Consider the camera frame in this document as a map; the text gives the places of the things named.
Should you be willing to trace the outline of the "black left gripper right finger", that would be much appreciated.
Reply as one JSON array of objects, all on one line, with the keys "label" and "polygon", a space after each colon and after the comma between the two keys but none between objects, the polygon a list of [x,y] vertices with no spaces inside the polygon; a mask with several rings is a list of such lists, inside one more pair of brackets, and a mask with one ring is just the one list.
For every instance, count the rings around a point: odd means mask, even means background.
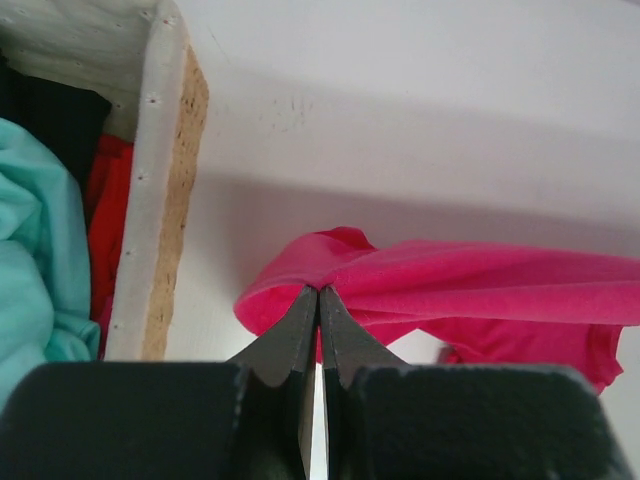
[{"label": "black left gripper right finger", "polygon": [[398,367],[400,358],[356,322],[331,286],[319,294],[319,330],[328,477],[352,479],[361,426],[350,386],[360,369]]}]

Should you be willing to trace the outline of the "pink t shirt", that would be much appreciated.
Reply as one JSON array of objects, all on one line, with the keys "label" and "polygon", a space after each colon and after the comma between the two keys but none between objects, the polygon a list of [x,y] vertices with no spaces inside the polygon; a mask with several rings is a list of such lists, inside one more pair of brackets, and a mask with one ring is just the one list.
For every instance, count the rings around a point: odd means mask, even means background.
[{"label": "pink t shirt", "polygon": [[380,249],[352,227],[288,244],[235,315],[261,335],[306,287],[334,289],[382,344],[422,330],[451,347],[451,363],[569,366],[597,391],[620,375],[621,331],[639,322],[634,258],[428,240]]}]

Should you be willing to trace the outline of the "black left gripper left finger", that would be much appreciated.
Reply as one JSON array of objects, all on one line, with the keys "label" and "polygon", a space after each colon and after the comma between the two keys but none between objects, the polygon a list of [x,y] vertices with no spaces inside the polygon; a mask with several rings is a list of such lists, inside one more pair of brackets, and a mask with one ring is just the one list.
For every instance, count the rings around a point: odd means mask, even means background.
[{"label": "black left gripper left finger", "polygon": [[246,371],[233,479],[310,475],[318,299],[317,290],[303,288],[281,320],[230,359]]}]

